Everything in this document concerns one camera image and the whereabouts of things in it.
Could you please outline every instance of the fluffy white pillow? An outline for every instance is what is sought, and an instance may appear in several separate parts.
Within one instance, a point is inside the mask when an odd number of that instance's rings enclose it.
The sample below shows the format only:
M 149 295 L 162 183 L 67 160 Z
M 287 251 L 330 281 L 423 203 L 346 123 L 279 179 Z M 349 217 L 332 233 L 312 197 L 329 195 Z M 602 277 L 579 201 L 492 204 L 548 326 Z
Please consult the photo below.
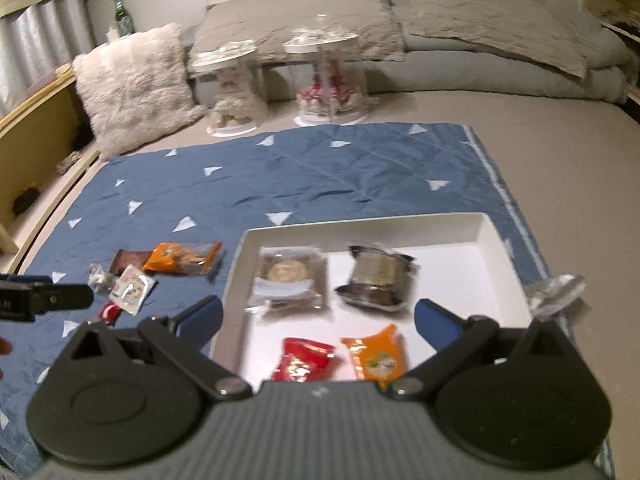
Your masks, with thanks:
M 175 23 L 101 45 L 76 57 L 73 67 L 102 159 L 173 133 L 204 114 L 187 84 Z

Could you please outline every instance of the blue quilt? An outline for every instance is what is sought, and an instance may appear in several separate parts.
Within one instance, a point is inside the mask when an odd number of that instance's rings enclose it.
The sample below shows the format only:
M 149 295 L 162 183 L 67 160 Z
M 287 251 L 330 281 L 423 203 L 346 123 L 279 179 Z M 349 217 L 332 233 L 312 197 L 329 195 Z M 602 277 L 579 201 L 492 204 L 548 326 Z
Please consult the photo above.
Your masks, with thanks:
M 207 294 L 222 294 L 247 229 L 457 211 L 490 215 L 523 283 L 546 276 L 524 218 L 471 128 L 405 123 L 296 128 L 115 158 L 85 187 L 28 273 L 85 282 L 89 264 L 108 267 L 119 248 L 222 240 L 228 253 L 214 283 L 159 277 L 142 316 L 172 315 Z M 0 456 L 21 475 L 42 462 L 26 429 L 28 402 L 68 341 L 64 336 L 102 304 L 97 298 L 88 312 L 0 324 L 0 336 L 14 344 L 0 363 Z M 138 321 L 123 315 L 117 327 Z

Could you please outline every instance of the wooden shelf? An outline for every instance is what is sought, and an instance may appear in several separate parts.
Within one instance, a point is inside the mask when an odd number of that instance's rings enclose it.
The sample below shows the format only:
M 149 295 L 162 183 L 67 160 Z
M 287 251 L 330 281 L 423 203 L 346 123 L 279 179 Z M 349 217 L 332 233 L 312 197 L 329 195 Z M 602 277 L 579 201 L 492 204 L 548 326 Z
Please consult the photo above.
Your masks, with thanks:
M 616 34 L 620 34 L 621 36 L 625 36 L 626 38 L 629 38 L 630 40 L 633 40 L 636 43 L 640 43 L 640 38 L 638 38 L 638 36 L 634 36 L 630 32 L 627 32 L 626 30 L 616 27 L 615 25 L 611 25 L 610 23 L 603 22 L 602 20 L 600 20 L 600 23 L 602 24 L 603 27 L 607 27 L 609 30 L 613 30 Z
M 0 118 L 0 139 L 44 101 L 51 99 L 54 95 L 76 82 L 74 73 L 69 65 L 63 65 L 56 73 L 58 78 L 55 81 L 37 91 L 26 101 L 15 107 L 14 110 L 11 110 L 7 115 Z
M 53 211 L 97 158 L 98 149 L 95 142 L 92 142 L 82 150 L 80 160 L 42 190 L 35 204 L 11 225 L 9 232 L 5 231 L 9 240 L 14 243 L 15 252 L 11 254 L 5 251 L 4 254 L 0 254 L 0 273 L 15 272 L 18 269 L 20 262 Z

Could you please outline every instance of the clear plastic container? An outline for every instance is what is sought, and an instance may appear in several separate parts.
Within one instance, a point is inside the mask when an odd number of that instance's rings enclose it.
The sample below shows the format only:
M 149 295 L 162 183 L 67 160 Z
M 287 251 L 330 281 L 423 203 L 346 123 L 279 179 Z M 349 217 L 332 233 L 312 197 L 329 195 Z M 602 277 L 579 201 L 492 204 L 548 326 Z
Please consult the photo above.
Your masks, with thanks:
M 322 27 L 323 16 L 319 16 Z M 299 126 L 356 124 L 367 116 L 367 81 L 358 35 L 341 27 L 299 28 L 284 44 Z
M 253 41 L 233 41 L 191 57 L 196 98 L 205 105 L 207 133 L 232 137 L 255 130 L 267 118 L 262 65 Z

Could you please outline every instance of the green glass bottle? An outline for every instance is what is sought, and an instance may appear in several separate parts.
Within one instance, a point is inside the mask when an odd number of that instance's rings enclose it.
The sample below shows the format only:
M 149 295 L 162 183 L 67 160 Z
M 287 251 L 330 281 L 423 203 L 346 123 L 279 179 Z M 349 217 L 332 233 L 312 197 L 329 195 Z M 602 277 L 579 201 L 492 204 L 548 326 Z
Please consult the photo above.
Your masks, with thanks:
M 133 23 L 133 18 L 127 7 L 124 6 L 124 2 L 122 0 L 113 0 L 113 3 L 116 6 L 116 23 L 118 24 L 120 37 L 135 33 L 136 25 Z

